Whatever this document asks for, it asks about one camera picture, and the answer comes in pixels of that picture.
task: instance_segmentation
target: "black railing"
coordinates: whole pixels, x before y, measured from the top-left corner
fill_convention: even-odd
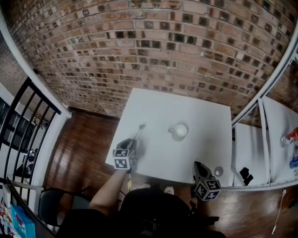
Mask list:
[[[29,181],[28,183],[31,184],[32,182],[32,177],[33,177],[33,172],[34,172],[34,169],[35,169],[35,165],[36,165],[36,160],[38,158],[38,155],[40,153],[40,149],[41,149],[41,146],[42,146],[42,143],[43,143],[43,140],[47,134],[47,131],[56,115],[57,114],[61,114],[61,111],[51,102],[47,99],[47,97],[45,95],[43,95],[43,93],[33,84],[33,82],[31,81],[31,79],[28,77],[26,79],[26,81],[24,82],[24,84],[21,86],[21,88],[19,89],[19,91],[17,92],[13,102],[11,103],[7,113],[6,113],[6,116],[5,116],[5,119],[2,123],[2,127],[1,127],[1,130],[0,130],[0,149],[1,149],[1,146],[2,144],[5,144],[7,145],[7,141],[4,140],[4,137],[5,137],[5,134],[7,132],[8,129],[11,129],[11,126],[9,125],[9,122],[13,116],[13,113],[15,112],[15,109],[18,105],[18,102],[20,101],[22,95],[24,94],[24,92],[28,89],[28,88],[31,88],[33,90],[33,93],[31,95],[31,97],[29,98],[27,104],[25,105],[21,115],[20,115],[20,118],[17,122],[17,125],[13,131],[13,135],[12,135],[12,138],[11,138],[11,141],[10,141],[10,144],[9,144],[9,149],[8,149],[8,152],[7,152],[7,156],[6,156],[6,162],[5,162],[5,167],[4,167],[4,178],[0,178],[0,181],[5,181],[5,178],[7,177],[7,167],[8,167],[8,162],[9,162],[9,158],[10,158],[10,154],[11,154],[11,149],[14,148],[14,140],[15,140],[15,137],[16,137],[16,132],[18,131],[19,127],[20,127],[20,123],[25,115],[25,112],[26,110],[28,109],[30,103],[32,102],[32,99],[34,98],[35,95],[39,96],[40,98],[40,101],[39,103],[37,104],[26,128],[25,128],[25,131],[22,135],[22,139],[20,141],[20,146],[18,148],[18,153],[17,153],[17,157],[16,157],[16,160],[15,160],[15,164],[14,164],[14,171],[13,171],[13,181],[15,180],[15,177],[16,177],[16,171],[17,171],[17,166],[18,166],[18,162],[19,162],[19,156],[20,156],[20,153],[22,152],[22,147],[23,147],[23,144],[25,142],[25,140],[28,140],[27,138],[27,133],[28,131],[30,130],[30,126],[32,125],[33,123],[33,119],[35,118],[36,114],[37,114],[37,111],[39,110],[40,106],[42,103],[45,103],[47,104],[47,107],[42,115],[42,117],[40,118],[40,121],[38,123],[38,125],[36,126],[33,134],[31,135],[31,139],[30,139],[30,142],[27,146],[27,149],[26,149],[26,154],[24,155],[24,159],[23,159],[23,165],[22,165],[22,172],[21,172],[21,183],[24,182],[24,177],[25,177],[25,170],[26,170],[26,166],[27,166],[27,163],[28,163],[28,159],[30,157],[30,151],[32,151],[32,146],[33,146],[33,143],[35,141],[35,138],[36,138],[36,135],[46,117],[46,114],[48,113],[49,109],[51,108],[53,110],[53,115],[50,119],[50,121],[48,122],[47,124],[47,127],[42,135],[42,138],[41,138],[41,141],[39,143],[39,146],[37,148],[37,150],[35,150],[35,155],[34,155],[34,160],[33,160],[33,163],[32,163],[32,166],[31,166],[31,174],[30,174],[30,178],[29,178]],[[30,196],[30,191],[28,190],[28,193],[27,193],[27,203],[29,202],[29,196]]]

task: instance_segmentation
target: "wooden floor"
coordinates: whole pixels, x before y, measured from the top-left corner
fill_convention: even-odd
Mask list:
[[[57,142],[49,164],[45,187],[79,191],[91,186],[95,193],[113,168],[104,164],[118,120],[85,112],[73,112]],[[139,182],[144,179],[135,175]],[[190,204],[190,187],[173,184],[175,194]],[[298,237],[298,208],[288,209],[298,187],[287,188],[274,235],[272,229],[280,206],[282,190],[267,192],[221,192],[215,201],[199,203],[199,211],[218,216],[210,228],[229,238]]]

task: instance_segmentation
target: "person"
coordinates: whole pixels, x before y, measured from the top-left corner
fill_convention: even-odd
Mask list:
[[[172,192],[160,188],[136,189],[115,209],[126,170],[116,170],[96,193],[89,209],[70,210],[56,237],[165,237],[196,236],[224,238],[206,231],[193,219],[189,207]]]

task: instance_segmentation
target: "black chair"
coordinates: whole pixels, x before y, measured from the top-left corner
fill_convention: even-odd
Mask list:
[[[80,192],[68,192],[58,188],[46,189],[40,197],[38,215],[43,222],[52,226],[60,226],[57,223],[59,204],[64,194],[74,197],[71,209],[88,209],[91,201],[85,194],[86,189]]]

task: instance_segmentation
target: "person's arm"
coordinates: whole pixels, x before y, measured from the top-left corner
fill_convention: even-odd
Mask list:
[[[89,208],[98,210],[108,216],[116,204],[126,174],[127,170],[116,170],[95,194]]]

